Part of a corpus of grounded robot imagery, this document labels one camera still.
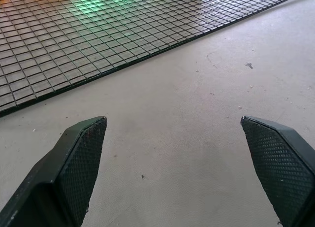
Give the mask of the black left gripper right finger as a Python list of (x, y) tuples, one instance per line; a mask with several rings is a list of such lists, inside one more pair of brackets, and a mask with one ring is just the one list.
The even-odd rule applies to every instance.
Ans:
[(315, 227), (315, 149), (294, 129), (252, 116), (240, 122), (255, 172), (283, 227)]

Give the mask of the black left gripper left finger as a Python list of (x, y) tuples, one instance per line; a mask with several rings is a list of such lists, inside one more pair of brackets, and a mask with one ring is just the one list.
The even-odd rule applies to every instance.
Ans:
[(98, 176), (107, 119), (67, 128), (4, 208), (0, 227), (81, 227)]

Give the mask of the grey gridded cutting mat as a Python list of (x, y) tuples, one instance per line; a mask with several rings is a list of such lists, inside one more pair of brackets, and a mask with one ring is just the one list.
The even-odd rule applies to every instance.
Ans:
[(0, 117), (288, 0), (0, 0)]

